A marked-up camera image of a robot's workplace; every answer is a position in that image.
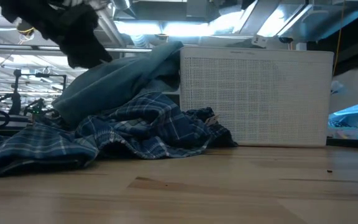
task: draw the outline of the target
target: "fluorescent light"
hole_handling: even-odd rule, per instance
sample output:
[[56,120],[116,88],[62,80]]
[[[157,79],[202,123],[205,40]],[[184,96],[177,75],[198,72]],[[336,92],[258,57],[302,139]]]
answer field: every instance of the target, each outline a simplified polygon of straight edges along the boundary
[[209,28],[216,32],[218,30],[225,30],[233,27],[233,21],[238,21],[244,11],[231,12],[226,15],[220,16],[214,21],[209,23]]
[[51,85],[52,87],[58,88],[59,90],[63,90],[63,86],[56,84],[56,85]]
[[29,80],[33,80],[33,81],[41,81],[41,78],[39,77],[35,77],[33,75],[29,75]]
[[161,34],[158,22],[114,22],[117,29],[122,34],[142,35],[142,34]]
[[51,83],[51,82],[53,82],[52,80],[50,80],[50,79],[48,79],[48,78],[41,78],[43,81],[45,81],[45,82],[49,82],[49,83]]
[[291,26],[293,26],[303,15],[305,15],[311,8],[312,4],[307,5],[295,18],[291,20],[277,35],[283,35]]
[[164,34],[177,37],[200,37],[212,35],[207,23],[191,24],[187,22],[170,22],[164,28]]
[[277,8],[266,20],[258,35],[263,37],[274,37],[285,26],[284,12]]
[[28,68],[22,68],[21,74],[32,74],[32,72],[30,72],[30,69]]
[[251,15],[252,11],[255,9],[256,4],[258,3],[258,0],[255,0],[253,3],[251,3],[247,9],[244,11],[242,11],[242,16],[240,18],[240,20],[237,22],[237,24],[234,26],[233,29],[233,34],[238,34],[240,33],[242,27],[244,26],[244,24],[247,22],[248,17]]
[[[13,93],[13,91],[0,91],[1,94],[5,94],[5,93]],[[23,94],[23,95],[61,95],[62,93],[59,92],[33,92],[33,91],[19,91],[19,94]]]

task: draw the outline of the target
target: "ceiling light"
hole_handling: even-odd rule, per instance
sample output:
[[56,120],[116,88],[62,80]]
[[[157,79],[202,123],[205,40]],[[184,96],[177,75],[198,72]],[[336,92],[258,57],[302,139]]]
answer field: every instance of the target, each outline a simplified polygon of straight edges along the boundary
[[192,24],[187,22],[170,22],[164,28],[163,33],[177,37],[201,37],[213,34],[207,23]]
[[233,21],[238,21],[243,15],[243,11],[231,12],[226,15],[220,16],[214,21],[209,23],[209,28],[216,32],[217,30],[225,30],[234,27]]
[[274,37],[281,35],[287,31],[299,18],[301,18],[309,9],[311,5],[304,8],[304,5],[281,4],[269,16],[266,22],[258,31],[258,35],[264,37]]
[[45,82],[49,82],[49,83],[51,83],[51,82],[53,82],[52,80],[50,80],[50,79],[48,79],[48,78],[41,78],[43,81],[45,81]]
[[142,35],[142,34],[161,34],[158,22],[114,22],[117,29],[122,34]]
[[63,90],[63,85],[51,85],[52,87],[58,88],[59,90]]
[[238,22],[235,24],[234,29],[233,29],[233,34],[238,34],[240,33],[242,27],[244,26],[244,24],[247,22],[248,17],[251,15],[252,11],[255,9],[256,4],[258,3],[258,0],[255,0],[253,3],[251,3],[246,10],[242,10],[242,16],[241,18],[238,20]]
[[33,80],[33,81],[41,81],[41,78],[39,78],[39,77],[35,77],[35,76],[32,76],[32,75],[29,75],[29,80]]
[[311,8],[312,4],[307,5],[295,18],[293,18],[277,35],[283,35],[290,27],[292,27],[303,15],[305,15]]
[[274,37],[285,25],[284,12],[277,8],[266,20],[258,35],[263,37]]

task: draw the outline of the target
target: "white box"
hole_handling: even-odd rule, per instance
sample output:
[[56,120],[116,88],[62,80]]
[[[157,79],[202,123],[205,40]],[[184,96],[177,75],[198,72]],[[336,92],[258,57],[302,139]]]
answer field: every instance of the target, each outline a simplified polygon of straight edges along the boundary
[[333,55],[185,47],[181,109],[211,107],[240,145],[325,146]]

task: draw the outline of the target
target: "wooden floor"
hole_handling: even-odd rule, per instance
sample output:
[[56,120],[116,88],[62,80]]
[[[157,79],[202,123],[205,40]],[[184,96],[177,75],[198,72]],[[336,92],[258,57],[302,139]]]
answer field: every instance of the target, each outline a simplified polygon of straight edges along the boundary
[[0,178],[0,223],[358,223],[358,149],[239,147]]

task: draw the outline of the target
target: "blue plaid fabric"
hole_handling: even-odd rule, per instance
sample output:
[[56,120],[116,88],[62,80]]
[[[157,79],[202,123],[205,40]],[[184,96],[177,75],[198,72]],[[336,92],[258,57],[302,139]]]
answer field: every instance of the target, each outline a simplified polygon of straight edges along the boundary
[[98,156],[194,156],[216,140],[219,146],[236,146],[227,138],[226,128],[220,124],[208,127],[200,119],[208,116],[213,116],[211,108],[182,113],[165,95],[151,93],[88,116],[75,130],[68,129],[61,118],[42,118],[11,138],[0,136],[0,176],[86,167]]

